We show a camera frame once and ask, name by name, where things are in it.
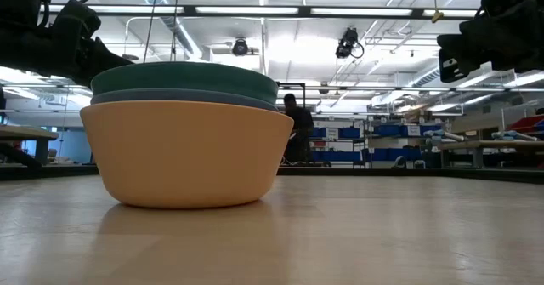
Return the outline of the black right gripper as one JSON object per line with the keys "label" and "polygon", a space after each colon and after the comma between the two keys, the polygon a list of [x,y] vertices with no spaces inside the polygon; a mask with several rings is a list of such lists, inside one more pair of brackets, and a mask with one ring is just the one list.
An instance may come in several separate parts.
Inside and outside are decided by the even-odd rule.
{"label": "black right gripper", "polygon": [[461,34],[437,37],[442,83],[453,83],[486,62],[495,71],[543,69],[543,10],[525,0],[497,16],[461,23]]}

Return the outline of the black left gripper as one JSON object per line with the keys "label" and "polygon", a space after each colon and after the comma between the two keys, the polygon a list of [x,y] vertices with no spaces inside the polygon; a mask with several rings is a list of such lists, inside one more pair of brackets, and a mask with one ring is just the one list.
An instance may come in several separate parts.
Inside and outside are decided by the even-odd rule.
{"label": "black left gripper", "polygon": [[44,76],[70,77],[89,87],[103,71],[133,62],[113,54],[99,37],[101,26],[94,10],[70,0],[51,26],[24,22],[22,14],[1,13],[1,65]]}

